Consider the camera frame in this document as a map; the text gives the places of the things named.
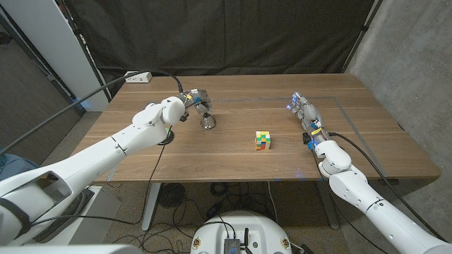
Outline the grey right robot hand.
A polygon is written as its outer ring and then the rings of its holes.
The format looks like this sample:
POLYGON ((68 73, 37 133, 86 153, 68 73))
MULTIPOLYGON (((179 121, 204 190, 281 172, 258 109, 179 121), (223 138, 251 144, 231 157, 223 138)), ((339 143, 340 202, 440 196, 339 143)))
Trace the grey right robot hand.
POLYGON ((298 91, 292 95, 292 102, 287 105, 287 109, 301 121, 303 129, 308 132, 323 126, 320 111, 298 91))

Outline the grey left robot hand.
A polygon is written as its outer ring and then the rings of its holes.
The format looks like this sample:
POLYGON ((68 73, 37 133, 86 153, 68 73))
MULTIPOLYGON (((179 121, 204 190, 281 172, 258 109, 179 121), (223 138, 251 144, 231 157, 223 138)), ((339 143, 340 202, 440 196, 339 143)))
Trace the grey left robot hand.
POLYGON ((192 89, 183 92, 183 101, 186 109, 194 107, 198 114, 212 111, 211 100, 206 90, 192 89))

